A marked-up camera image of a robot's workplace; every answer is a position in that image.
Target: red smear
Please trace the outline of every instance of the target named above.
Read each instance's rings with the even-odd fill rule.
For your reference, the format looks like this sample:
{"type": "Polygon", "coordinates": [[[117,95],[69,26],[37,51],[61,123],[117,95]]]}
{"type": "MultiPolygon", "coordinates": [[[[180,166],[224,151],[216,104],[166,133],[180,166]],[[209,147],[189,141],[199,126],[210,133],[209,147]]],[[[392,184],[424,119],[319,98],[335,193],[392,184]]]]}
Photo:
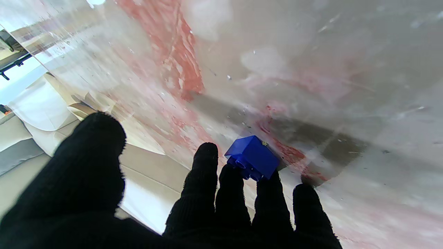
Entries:
{"type": "Polygon", "coordinates": [[[297,163],[300,160],[305,158],[305,155],[296,148],[283,144],[280,140],[278,140],[271,134],[270,125],[273,121],[271,115],[273,113],[285,113],[286,111],[287,110],[284,105],[280,105],[278,103],[271,103],[266,106],[266,110],[263,112],[266,115],[266,117],[261,120],[258,120],[256,122],[256,125],[261,131],[263,131],[263,133],[271,137],[278,152],[280,152],[283,155],[285,161],[287,161],[290,165],[297,165],[297,163]]]}
{"type": "Polygon", "coordinates": [[[145,0],[144,4],[136,5],[133,0],[118,0],[117,3],[149,35],[164,88],[185,101],[193,99],[192,92],[202,94],[204,85],[195,56],[195,39],[180,11],[181,1],[145,0]]]}
{"type": "MultiPolygon", "coordinates": [[[[150,86],[136,86],[146,100],[145,104],[152,106],[168,122],[168,134],[152,124],[149,117],[144,117],[142,109],[133,113],[140,115],[137,120],[154,131],[153,137],[165,151],[174,152],[178,146],[192,155],[200,144],[213,140],[199,124],[197,114],[186,107],[186,102],[193,99],[191,93],[203,93],[204,86],[195,56],[195,39],[180,11],[181,1],[145,0],[136,5],[133,0],[117,0],[117,4],[137,20],[149,36],[152,54],[146,56],[153,63],[149,64],[139,54],[118,53],[120,58],[142,81],[152,82],[153,77],[158,77],[156,82],[173,97],[165,101],[150,86]],[[194,137],[190,138],[188,134],[194,134],[194,137]]],[[[189,155],[175,154],[174,158],[186,161],[189,155]]]]}

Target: red stain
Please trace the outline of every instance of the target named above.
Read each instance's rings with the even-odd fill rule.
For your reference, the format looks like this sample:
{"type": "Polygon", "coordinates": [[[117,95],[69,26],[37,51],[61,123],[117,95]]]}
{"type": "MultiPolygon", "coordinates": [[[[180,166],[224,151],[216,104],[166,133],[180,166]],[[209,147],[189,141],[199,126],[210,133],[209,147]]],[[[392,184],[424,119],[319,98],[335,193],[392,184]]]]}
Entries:
{"type": "Polygon", "coordinates": [[[330,179],[323,176],[320,172],[312,172],[308,167],[302,170],[302,175],[308,179],[314,180],[318,185],[321,185],[323,182],[330,179]]]}
{"type": "Polygon", "coordinates": [[[143,105],[152,107],[169,128],[163,130],[152,117],[145,117],[139,100],[130,103],[125,99],[122,105],[131,105],[134,117],[151,130],[150,134],[169,155],[180,151],[173,158],[188,163],[200,144],[213,139],[199,124],[197,114],[187,108],[187,102],[193,99],[191,93],[203,93],[204,86],[195,57],[195,39],[180,11],[181,3],[145,0],[136,5],[133,0],[117,0],[117,4],[142,26],[151,41],[152,53],[131,54],[127,49],[118,49],[118,44],[113,47],[141,82],[146,82],[135,85],[145,101],[143,105]]]}
{"type": "Polygon", "coordinates": [[[191,101],[191,93],[202,94],[204,85],[195,56],[195,39],[180,11],[179,0],[133,0],[117,3],[136,19],[152,42],[154,61],[163,77],[165,89],[183,100],[191,101]]]}
{"type": "Polygon", "coordinates": [[[272,114],[273,113],[286,113],[287,109],[283,104],[280,104],[276,101],[269,103],[266,106],[266,110],[263,112],[265,118],[258,120],[256,125],[258,128],[263,131],[267,136],[269,136],[275,144],[277,151],[283,155],[285,161],[287,161],[290,165],[296,166],[298,162],[305,158],[305,155],[297,150],[296,148],[287,146],[283,144],[280,140],[275,138],[271,133],[271,123],[273,121],[272,114]]]}

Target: black glove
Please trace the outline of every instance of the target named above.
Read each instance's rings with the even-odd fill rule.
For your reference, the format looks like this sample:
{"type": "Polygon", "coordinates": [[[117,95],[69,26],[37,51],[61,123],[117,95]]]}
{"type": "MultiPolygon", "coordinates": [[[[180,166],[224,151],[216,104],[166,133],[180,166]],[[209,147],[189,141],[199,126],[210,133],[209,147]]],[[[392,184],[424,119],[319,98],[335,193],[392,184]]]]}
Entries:
{"type": "Polygon", "coordinates": [[[341,248],[315,190],[300,184],[293,191],[296,230],[284,200],[278,172],[257,183],[255,217],[250,221],[238,169],[225,165],[217,188],[217,146],[202,144],[173,206],[163,236],[227,245],[274,245],[300,248],[341,248]]]}

